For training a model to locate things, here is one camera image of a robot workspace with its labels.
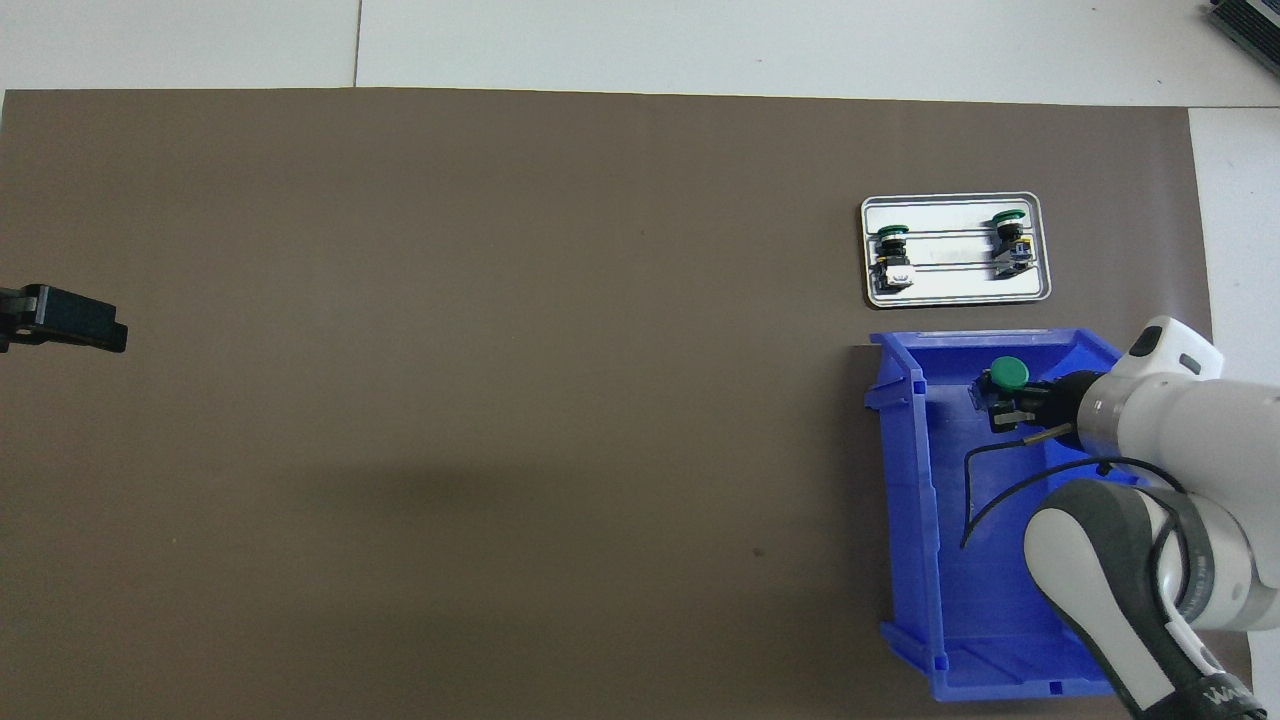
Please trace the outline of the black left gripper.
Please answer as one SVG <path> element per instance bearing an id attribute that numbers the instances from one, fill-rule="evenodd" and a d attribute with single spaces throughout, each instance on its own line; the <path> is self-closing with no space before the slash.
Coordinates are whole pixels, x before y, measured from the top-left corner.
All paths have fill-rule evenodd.
<path id="1" fill-rule="evenodd" d="M 32 336 L 20 320 L 38 299 L 38 336 Z M 118 307 L 67 290 L 42 284 L 1 288 L 1 351 L 13 345 L 38 346 L 42 342 L 78 345 L 111 354 L 123 354 L 128 325 L 116 319 Z"/>

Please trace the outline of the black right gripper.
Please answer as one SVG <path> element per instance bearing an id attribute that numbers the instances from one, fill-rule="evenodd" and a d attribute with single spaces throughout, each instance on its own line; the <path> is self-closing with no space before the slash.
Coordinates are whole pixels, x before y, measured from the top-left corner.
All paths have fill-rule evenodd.
<path id="1" fill-rule="evenodd" d="M 1082 446 L 1078 415 L 1084 397 L 1101 378 L 1100 372 L 1073 372 L 1055 380 L 1029 382 L 1012 389 L 1012 400 L 989 405 L 989 429 L 1010 433 L 1020 427 L 1053 429 L 1070 427 L 1057 437 L 1062 446 Z"/>

